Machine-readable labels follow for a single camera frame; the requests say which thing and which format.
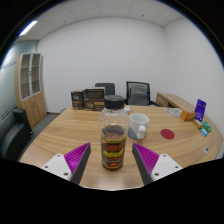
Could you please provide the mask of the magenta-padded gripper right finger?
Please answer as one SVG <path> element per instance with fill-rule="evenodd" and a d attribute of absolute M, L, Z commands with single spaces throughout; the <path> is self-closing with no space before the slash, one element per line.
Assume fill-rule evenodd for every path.
<path fill-rule="evenodd" d="M 144 185 L 182 169 L 168 154 L 157 154 L 137 143 L 133 144 L 132 153 Z"/>

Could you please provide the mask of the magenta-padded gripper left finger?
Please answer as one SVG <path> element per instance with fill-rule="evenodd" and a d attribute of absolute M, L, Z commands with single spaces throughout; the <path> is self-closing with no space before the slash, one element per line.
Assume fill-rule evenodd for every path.
<path fill-rule="evenodd" d="M 91 147 L 89 143 L 81 145 L 67 154 L 56 154 L 42 169 L 78 185 L 82 179 Z"/>

